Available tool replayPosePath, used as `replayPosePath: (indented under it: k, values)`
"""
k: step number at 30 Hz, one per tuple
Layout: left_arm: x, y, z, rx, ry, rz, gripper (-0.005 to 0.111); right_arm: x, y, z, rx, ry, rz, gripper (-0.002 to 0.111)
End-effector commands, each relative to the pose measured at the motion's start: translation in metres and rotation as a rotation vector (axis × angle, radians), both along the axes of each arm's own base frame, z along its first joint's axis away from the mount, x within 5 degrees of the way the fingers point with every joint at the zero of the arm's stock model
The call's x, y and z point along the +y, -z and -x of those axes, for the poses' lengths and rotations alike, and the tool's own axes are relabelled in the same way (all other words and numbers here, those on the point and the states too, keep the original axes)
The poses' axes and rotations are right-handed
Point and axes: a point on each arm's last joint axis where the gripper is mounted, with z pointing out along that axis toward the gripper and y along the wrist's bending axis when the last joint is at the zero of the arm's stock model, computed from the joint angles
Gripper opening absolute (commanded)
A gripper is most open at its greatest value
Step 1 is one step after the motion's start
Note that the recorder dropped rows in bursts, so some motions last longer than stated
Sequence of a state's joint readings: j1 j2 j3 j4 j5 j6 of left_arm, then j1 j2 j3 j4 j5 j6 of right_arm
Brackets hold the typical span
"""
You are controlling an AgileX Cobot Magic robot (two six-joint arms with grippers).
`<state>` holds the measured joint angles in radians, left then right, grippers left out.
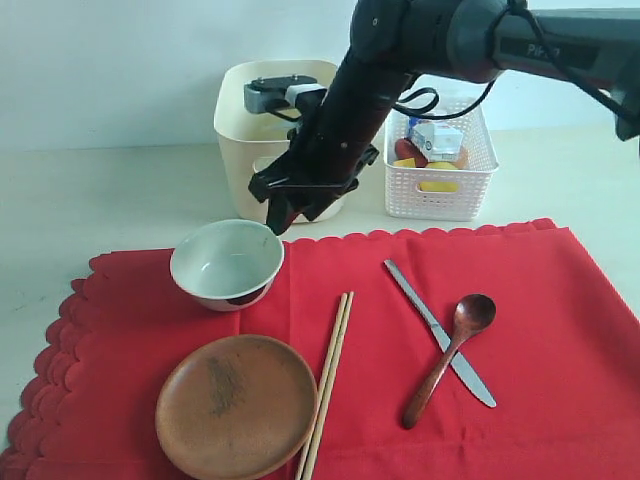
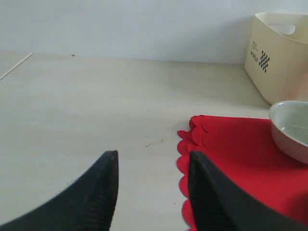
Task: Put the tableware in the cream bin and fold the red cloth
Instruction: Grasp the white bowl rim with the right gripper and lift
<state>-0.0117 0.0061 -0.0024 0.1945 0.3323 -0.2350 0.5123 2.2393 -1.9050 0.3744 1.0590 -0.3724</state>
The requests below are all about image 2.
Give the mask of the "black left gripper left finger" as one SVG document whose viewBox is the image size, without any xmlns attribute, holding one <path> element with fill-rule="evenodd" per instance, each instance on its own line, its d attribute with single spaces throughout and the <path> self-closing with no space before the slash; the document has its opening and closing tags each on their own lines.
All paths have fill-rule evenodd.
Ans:
<svg viewBox="0 0 308 231">
<path fill-rule="evenodd" d="M 118 197 L 118 152 L 106 151 L 48 202 L 3 225 L 2 231 L 108 231 Z"/>
</svg>

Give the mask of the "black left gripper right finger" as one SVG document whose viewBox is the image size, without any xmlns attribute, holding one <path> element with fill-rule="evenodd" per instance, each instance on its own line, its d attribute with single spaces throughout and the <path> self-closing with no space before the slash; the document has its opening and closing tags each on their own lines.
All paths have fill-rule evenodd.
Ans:
<svg viewBox="0 0 308 231">
<path fill-rule="evenodd" d="M 202 152 L 190 153 L 188 192 L 199 231 L 306 231 L 229 179 Z"/>
</svg>

